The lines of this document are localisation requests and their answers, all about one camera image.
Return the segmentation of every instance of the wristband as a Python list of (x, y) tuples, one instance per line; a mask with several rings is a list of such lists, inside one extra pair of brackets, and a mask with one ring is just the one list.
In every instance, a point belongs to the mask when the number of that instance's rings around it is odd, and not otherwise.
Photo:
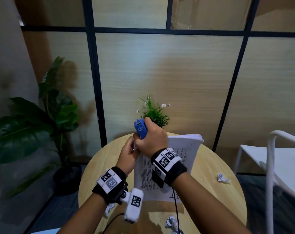
[(92, 192), (101, 195), (107, 205), (110, 203), (122, 204), (119, 197), (124, 190), (128, 191), (128, 184), (126, 174), (120, 168), (112, 167), (108, 169), (97, 180), (97, 183)]
[(171, 186), (179, 175), (187, 172), (187, 168), (181, 163), (181, 160), (181, 157), (172, 148), (157, 151), (151, 157), (152, 181), (160, 188), (163, 188), (164, 183)]

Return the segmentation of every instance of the white tracking module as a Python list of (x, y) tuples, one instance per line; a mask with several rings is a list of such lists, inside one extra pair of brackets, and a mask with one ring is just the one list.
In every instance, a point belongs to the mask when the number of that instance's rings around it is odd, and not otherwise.
[(119, 200), (123, 203), (126, 203), (126, 210), (124, 214), (124, 221), (128, 223), (135, 223), (138, 221), (142, 201), (143, 201), (143, 191), (133, 188), (130, 193), (123, 191)]

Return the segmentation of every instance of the potted plant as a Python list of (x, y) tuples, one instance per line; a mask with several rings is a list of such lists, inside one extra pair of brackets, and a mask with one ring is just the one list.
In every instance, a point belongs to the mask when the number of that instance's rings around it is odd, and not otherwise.
[[(43, 77), (39, 86), (39, 98), (43, 100), (44, 110), (24, 98), (10, 98), (11, 116), (0, 118), (0, 164), (9, 163), (26, 157), (49, 141), (53, 141), (61, 161), (61, 168), (56, 171), (53, 180), (56, 182), (56, 193), (66, 195), (79, 188), (81, 167), (69, 162), (68, 141), (66, 133), (78, 127), (78, 106), (62, 91), (56, 89), (56, 75), (63, 63), (57, 57), (51, 69)], [(41, 171), (12, 190), (12, 197), (39, 179), (45, 172), (55, 167), (49, 164)]]
[(151, 102), (150, 92), (148, 93), (147, 101), (142, 98), (140, 99), (144, 102), (144, 108), (141, 110), (137, 110), (137, 113), (143, 113), (143, 116), (141, 116), (141, 118), (144, 119), (145, 117), (149, 117), (152, 122), (154, 122), (161, 128), (164, 128), (164, 126), (168, 125), (170, 119), (166, 114), (162, 112), (162, 110), (167, 106), (170, 107), (170, 104), (162, 104), (161, 106), (159, 106), (159, 104), (157, 103), (157, 106), (153, 105)]

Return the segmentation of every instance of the blue stapler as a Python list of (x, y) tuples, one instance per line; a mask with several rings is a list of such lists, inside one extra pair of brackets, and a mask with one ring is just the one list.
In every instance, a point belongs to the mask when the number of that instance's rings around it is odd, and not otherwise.
[(142, 118), (140, 118), (140, 120), (137, 119), (137, 121), (134, 122), (134, 128), (137, 130), (138, 135), (141, 139), (144, 139), (146, 137), (147, 129)]

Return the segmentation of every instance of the wall panel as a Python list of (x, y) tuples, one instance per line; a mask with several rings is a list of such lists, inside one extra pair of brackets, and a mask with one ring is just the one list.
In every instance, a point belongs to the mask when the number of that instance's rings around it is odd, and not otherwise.
[(168, 0), (92, 0), (94, 25), (114, 28), (166, 28)]
[(95, 155), (101, 141), (86, 33), (24, 31), (23, 34), (38, 81), (53, 59), (65, 58), (58, 86), (79, 106), (80, 126), (70, 134), (73, 151), (77, 156)]
[[(266, 147), (272, 130), (295, 135), (295, 39), (250, 37), (216, 153), (233, 167), (239, 145)], [(244, 158), (239, 171), (259, 169)]]
[(295, 0), (260, 0), (251, 30), (295, 32)]
[(25, 25), (85, 26), (82, 0), (15, 0)]
[(251, 0), (173, 0), (172, 29), (244, 30)]
[(138, 97), (170, 103), (168, 132), (212, 147), (242, 37), (97, 33), (107, 141), (134, 131)]

